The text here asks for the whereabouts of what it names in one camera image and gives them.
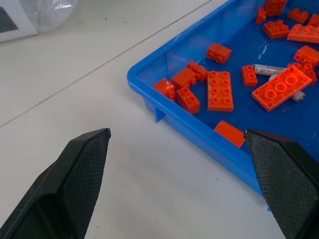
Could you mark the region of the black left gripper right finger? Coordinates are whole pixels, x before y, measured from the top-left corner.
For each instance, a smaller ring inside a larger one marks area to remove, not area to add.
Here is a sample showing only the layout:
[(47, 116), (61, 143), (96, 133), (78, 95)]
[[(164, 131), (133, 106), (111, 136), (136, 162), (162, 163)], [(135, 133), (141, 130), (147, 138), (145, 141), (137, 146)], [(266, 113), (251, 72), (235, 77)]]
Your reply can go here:
[(257, 181), (287, 239), (319, 237), (319, 164), (297, 142), (247, 129)]

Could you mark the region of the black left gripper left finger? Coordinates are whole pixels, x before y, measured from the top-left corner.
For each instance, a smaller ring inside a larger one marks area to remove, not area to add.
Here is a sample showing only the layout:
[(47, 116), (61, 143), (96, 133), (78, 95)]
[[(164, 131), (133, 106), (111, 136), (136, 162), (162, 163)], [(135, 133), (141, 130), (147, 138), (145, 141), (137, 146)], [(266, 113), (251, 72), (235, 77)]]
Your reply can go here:
[(84, 133), (33, 182), (0, 229), (2, 239), (83, 239), (97, 203), (111, 131)]

